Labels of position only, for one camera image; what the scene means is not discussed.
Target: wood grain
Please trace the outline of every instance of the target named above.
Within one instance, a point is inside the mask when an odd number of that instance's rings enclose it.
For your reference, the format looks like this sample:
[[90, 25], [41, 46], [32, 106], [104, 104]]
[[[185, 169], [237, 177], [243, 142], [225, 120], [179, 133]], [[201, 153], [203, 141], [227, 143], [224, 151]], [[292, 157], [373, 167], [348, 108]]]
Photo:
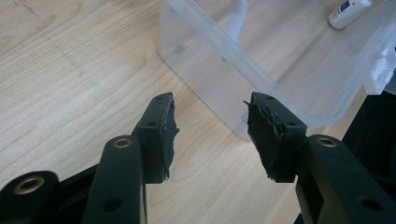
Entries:
[[[0, 1], [0, 187], [51, 170], [61, 180], [128, 134], [149, 100], [172, 91], [181, 132], [171, 178], [148, 186], [149, 223], [292, 223], [293, 184], [266, 177], [236, 136], [162, 61], [160, 1]], [[359, 108], [331, 128], [342, 137]]]

